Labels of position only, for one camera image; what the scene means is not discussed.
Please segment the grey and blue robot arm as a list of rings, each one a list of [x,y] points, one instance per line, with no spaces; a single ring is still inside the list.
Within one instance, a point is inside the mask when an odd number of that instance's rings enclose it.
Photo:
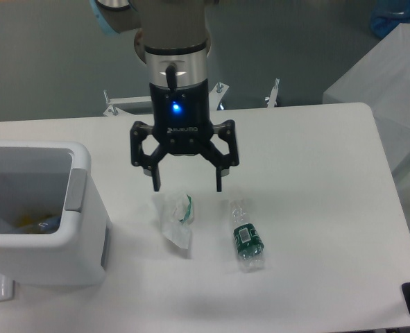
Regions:
[[[168,154],[201,155],[216,169],[216,190],[239,164],[235,122],[210,119],[206,1],[91,1],[100,27],[120,34],[142,30],[154,123],[130,130],[132,165],[160,189],[159,162]]]

